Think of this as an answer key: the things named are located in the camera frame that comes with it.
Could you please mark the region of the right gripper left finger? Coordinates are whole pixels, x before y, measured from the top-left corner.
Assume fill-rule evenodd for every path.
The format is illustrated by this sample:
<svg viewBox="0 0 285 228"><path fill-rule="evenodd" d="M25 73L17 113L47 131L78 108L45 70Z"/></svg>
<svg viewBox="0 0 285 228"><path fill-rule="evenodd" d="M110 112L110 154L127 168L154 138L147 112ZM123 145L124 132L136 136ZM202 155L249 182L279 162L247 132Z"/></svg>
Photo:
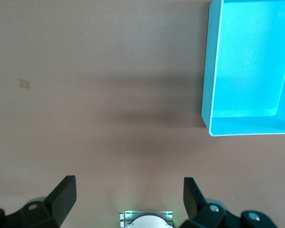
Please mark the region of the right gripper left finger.
<svg viewBox="0 0 285 228"><path fill-rule="evenodd" d="M0 209L0 228L59 228L76 197L76 177L68 175L42 201L32 201L9 215Z"/></svg>

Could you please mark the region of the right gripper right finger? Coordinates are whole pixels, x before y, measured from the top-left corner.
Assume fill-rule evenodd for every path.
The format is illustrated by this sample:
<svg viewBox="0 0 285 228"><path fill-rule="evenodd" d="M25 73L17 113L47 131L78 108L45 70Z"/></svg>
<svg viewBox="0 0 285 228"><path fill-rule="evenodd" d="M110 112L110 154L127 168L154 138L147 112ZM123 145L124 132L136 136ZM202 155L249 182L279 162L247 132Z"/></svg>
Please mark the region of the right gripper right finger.
<svg viewBox="0 0 285 228"><path fill-rule="evenodd" d="M235 216L217 203L208 203L192 177L184 178L183 202L188 219L182 228L276 228L266 214L245 210Z"/></svg>

